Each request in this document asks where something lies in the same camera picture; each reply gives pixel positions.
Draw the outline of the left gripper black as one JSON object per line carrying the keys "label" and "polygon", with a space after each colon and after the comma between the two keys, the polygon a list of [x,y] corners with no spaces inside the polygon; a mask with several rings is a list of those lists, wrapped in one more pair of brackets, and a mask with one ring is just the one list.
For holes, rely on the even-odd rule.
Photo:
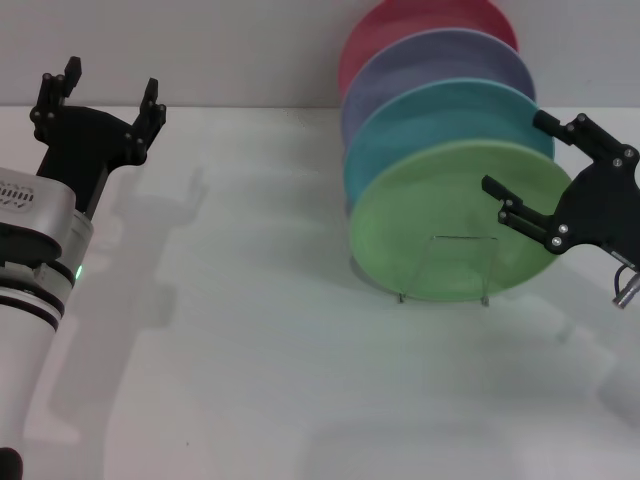
{"label": "left gripper black", "polygon": [[91,218],[109,175],[145,163],[166,123],[166,106],[157,102],[158,80],[150,78],[131,127],[103,111],[64,107],[81,75],[78,56],[70,57],[62,74],[44,73],[30,120],[34,137],[47,146],[37,175],[68,186],[75,194],[75,210]]}

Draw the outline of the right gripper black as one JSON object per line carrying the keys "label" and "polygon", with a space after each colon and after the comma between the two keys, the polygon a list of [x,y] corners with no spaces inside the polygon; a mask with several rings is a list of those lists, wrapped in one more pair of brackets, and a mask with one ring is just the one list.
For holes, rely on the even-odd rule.
{"label": "right gripper black", "polygon": [[482,190],[499,201],[498,222],[561,255],[579,245],[593,245],[621,263],[639,269],[639,187],[635,171],[639,151],[614,138],[585,113],[566,124],[538,110],[533,126],[567,146],[575,146],[593,163],[580,172],[552,215],[543,215],[489,175]]}

